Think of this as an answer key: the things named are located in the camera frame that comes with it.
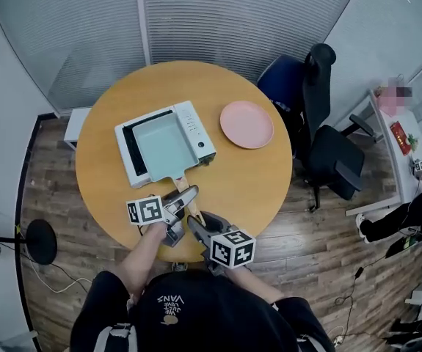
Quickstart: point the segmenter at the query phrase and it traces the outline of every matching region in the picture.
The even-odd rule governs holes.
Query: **black baseboard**
[[[29,160],[32,157],[32,149],[34,140],[36,139],[37,132],[40,130],[41,122],[45,120],[55,119],[55,114],[41,114],[37,117],[34,123],[32,136],[29,139],[28,147],[26,148],[25,159],[23,161],[23,167],[20,173],[20,183],[18,184],[17,202],[15,206],[15,239],[18,240],[20,235],[16,233],[16,226],[21,223],[21,205],[23,202],[23,190],[25,189],[26,173],[28,172]],[[18,290],[20,291],[21,306],[23,307],[23,313],[25,314],[26,324],[30,331],[33,330],[32,319],[29,316],[28,305],[25,298],[25,287],[23,286],[23,277],[21,273],[21,260],[20,260],[20,244],[16,243],[15,247],[15,269],[17,272]],[[33,339],[34,346],[38,352],[41,352],[40,343],[37,338]]]

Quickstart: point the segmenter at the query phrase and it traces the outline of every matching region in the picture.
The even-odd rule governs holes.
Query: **pink plate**
[[[220,126],[234,144],[259,149],[271,141],[274,126],[271,117],[258,104],[239,100],[224,107]]]

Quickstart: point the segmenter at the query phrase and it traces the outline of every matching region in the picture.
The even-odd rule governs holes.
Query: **floor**
[[[79,193],[75,154],[62,141],[65,120],[44,121],[37,135],[26,177],[22,229],[33,219],[46,219],[53,226],[59,244],[55,263],[72,277],[92,279],[99,271],[114,266],[127,251],[95,223]],[[389,197],[395,191],[388,154],[383,143],[363,140],[366,163],[365,189],[351,202],[321,190],[321,209],[310,214],[313,192],[297,171],[285,202],[273,222],[258,236],[253,272],[277,286],[288,296],[305,297],[330,338],[346,327],[350,300],[335,305],[335,299],[352,290],[354,273],[385,254],[398,236],[366,245],[359,238],[354,217],[344,211]],[[41,278],[58,290],[71,283],[53,266],[34,264]],[[169,270],[156,263],[153,275]],[[22,258],[23,283],[34,329],[44,351],[68,347],[70,329],[80,312],[85,292],[74,285],[52,293],[36,277],[31,263]],[[380,339],[395,318],[412,320],[417,312],[404,299],[422,281],[422,244],[365,269],[356,281],[349,333],[338,351],[390,351]],[[87,289],[89,283],[82,282]]]

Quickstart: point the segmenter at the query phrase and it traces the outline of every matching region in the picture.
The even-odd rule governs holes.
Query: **wooden handle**
[[[189,188],[188,180],[186,176],[180,177],[179,179],[173,179],[173,183],[175,184],[176,188],[179,192],[187,190]],[[198,219],[203,226],[205,226],[205,221],[203,215],[199,211],[196,205],[196,201],[192,200],[188,205],[187,208],[189,213],[193,215],[196,219]]]

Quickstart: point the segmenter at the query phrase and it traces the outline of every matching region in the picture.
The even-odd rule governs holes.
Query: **black chair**
[[[331,47],[315,44],[305,59],[302,100],[298,109],[292,108],[290,112],[278,109],[291,136],[295,156],[302,162],[306,180],[315,191],[311,212],[320,208],[321,186],[328,186],[346,200],[362,189],[360,173],[364,152],[346,136],[359,128],[374,136],[372,128],[355,115],[350,117],[353,124],[343,132],[328,125],[320,127],[330,115],[330,75],[335,60],[336,54]]]

